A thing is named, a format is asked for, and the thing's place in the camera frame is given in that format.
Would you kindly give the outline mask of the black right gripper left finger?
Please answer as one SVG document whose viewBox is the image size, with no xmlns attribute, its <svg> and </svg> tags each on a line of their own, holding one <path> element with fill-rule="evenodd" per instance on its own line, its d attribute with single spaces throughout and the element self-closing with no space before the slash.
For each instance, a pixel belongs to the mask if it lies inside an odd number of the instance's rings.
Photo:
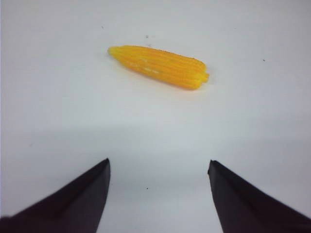
<svg viewBox="0 0 311 233">
<path fill-rule="evenodd" d="M 2 233 L 95 233 L 110 183 L 105 159 L 55 193 L 12 216 L 0 219 Z"/>
</svg>

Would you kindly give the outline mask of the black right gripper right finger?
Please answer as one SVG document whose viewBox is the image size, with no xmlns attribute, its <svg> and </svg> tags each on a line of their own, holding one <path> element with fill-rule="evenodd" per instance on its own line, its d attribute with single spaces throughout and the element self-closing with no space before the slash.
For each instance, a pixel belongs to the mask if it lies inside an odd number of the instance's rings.
<svg viewBox="0 0 311 233">
<path fill-rule="evenodd" d="M 211 160 L 211 193 L 224 233 L 309 233 L 311 220 Z"/>
</svg>

